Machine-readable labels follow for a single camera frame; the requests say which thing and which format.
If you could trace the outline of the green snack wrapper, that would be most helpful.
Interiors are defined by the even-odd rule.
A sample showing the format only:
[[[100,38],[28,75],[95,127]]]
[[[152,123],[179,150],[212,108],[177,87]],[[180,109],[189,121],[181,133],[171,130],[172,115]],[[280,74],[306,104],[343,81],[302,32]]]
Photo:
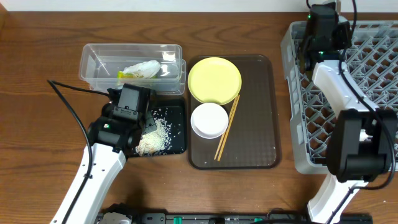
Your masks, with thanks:
[[[122,85],[122,84],[126,83],[127,79],[147,79],[147,77],[139,75],[138,73],[123,73],[122,71],[118,72],[116,78],[117,78],[118,85]]]

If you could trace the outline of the pink bowl with rice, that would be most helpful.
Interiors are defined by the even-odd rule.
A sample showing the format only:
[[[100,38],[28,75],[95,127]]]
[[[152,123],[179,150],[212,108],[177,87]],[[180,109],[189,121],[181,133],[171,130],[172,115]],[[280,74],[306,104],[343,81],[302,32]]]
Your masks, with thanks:
[[[222,106],[215,103],[204,103],[193,110],[190,124],[199,137],[215,139],[226,131],[229,117]]]

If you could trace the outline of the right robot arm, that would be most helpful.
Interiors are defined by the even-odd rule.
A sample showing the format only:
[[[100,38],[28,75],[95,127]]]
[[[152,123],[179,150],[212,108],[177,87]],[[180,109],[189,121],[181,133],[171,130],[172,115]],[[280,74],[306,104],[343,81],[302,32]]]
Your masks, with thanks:
[[[360,190],[381,190],[396,169],[397,115],[373,103],[352,79],[344,56],[356,27],[329,1],[309,5],[300,71],[322,91],[337,118],[326,148],[328,173],[307,203],[309,223],[338,223]]]

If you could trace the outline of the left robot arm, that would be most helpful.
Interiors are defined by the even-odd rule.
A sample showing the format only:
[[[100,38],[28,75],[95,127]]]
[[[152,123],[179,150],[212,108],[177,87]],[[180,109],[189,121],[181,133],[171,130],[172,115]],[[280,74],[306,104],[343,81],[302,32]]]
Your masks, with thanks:
[[[109,103],[85,128],[59,91],[61,84],[48,83],[77,121],[86,142],[79,169],[52,223],[93,223],[116,176],[130,157],[138,155],[142,136],[156,129],[150,113],[156,92],[128,83],[120,89],[109,88],[103,94]]]

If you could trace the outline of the rice pile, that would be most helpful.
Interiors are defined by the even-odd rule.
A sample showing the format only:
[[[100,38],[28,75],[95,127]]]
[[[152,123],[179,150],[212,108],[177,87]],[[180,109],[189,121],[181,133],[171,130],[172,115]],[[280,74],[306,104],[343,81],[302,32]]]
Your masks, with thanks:
[[[163,118],[156,118],[157,129],[143,135],[136,150],[140,156],[163,154],[172,147],[171,125]]]

